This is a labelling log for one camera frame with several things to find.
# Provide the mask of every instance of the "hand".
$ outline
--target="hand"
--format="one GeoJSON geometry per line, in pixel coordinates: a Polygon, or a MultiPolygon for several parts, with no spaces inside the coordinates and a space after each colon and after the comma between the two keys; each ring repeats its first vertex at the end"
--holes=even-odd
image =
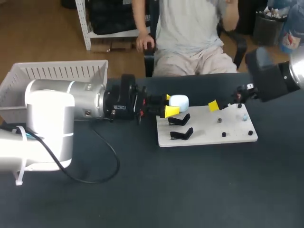
{"type": "Polygon", "coordinates": [[[151,47],[155,47],[154,39],[148,33],[140,33],[136,40],[136,49],[138,52],[148,49],[148,43],[151,43],[151,47]]]}

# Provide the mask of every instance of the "screw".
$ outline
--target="screw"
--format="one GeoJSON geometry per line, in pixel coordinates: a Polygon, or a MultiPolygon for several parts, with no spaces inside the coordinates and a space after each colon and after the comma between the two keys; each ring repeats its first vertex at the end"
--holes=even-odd
{"type": "Polygon", "coordinates": [[[86,111],[86,112],[85,112],[85,115],[86,115],[86,116],[90,116],[90,115],[91,115],[91,112],[90,112],[90,111],[86,111]]]}

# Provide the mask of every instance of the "black cable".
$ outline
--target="black cable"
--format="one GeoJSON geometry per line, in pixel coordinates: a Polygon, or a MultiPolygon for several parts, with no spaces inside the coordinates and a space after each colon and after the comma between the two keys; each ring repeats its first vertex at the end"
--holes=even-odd
{"type": "MultiPolygon", "coordinates": [[[[3,129],[3,130],[9,130],[8,127],[2,127],[0,126],[0,129],[3,129]]],[[[85,183],[85,184],[100,184],[100,183],[105,183],[105,182],[108,182],[109,180],[111,180],[113,177],[115,177],[119,170],[120,170],[120,160],[117,156],[117,153],[115,151],[115,149],[110,145],[110,143],[104,138],[102,137],[92,126],[91,126],[91,129],[92,131],[102,140],[104,141],[104,143],[111,149],[111,151],[113,152],[114,154],[114,157],[116,159],[116,169],[115,171],[108,177],[106,178],[103,178],[101,180],[95,180],[95,181],[86,181],[86,180],[81,180],[81,179],[78,179],[76,177],[73,177],[60,163],[60,161],[57,159],[57,157],[54,155],[54,153],[51,151],[51,149],[48,147],[48,145],[45,144],[45,142],[38,136],[35,135],[35,133],[33,133],[31,130],[29,129],[25,129],[25,132],[27,134],[29,134],[30,136],[32,136],[33,138],[35,138],[38,142],[40,142],[44,148],[47,150],[47,152],[49,153],[49,155],[52,157],[52,159],[54,160],[54,162],[56,163],[56,165],[60,168],[60,170],[67,176],[69,177],[70,179],[74,180],[74,181],[78,181],[78,182],[81,182],[81,183],[85,183]]]]}

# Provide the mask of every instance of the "black bag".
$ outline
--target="black bag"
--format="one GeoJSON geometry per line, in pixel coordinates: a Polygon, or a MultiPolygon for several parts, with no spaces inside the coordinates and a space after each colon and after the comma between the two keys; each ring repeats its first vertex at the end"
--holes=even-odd
{"type": "Polygon", "coordinates": [[[132,4],[123,0],[90,0],[89,18],[93,32],[98,35],[112,34],[136,29],[132,4]]]}

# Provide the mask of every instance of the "chair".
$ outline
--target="chair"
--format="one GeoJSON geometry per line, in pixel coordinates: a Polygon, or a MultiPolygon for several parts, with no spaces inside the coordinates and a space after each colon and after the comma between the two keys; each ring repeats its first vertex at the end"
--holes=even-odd
{"type": "MultiPolygon", "coordinates": [[[[155,39],[156,27],[160,14],[159,0],[150,0],[149,6],[150,6],[150,19],[151,19],[150,35],[155,39]]],[[[217,31],[218,31],[218,37],[220,37],[221,33],[224,32],[228,37],[230,37],[236,43],[237,53],[234,57],[233,62],[239,69],[239,66],[241,65],[241,62],[247,51],[246,40],[234,31],[231,32],[225,31],[221,22],[218,24],[217,31]]],[[[153,69],[154,69],[154,50],[149,49],[145,51],[144,63],[145,63],[146,77],[152,77],[153,69]]]]}

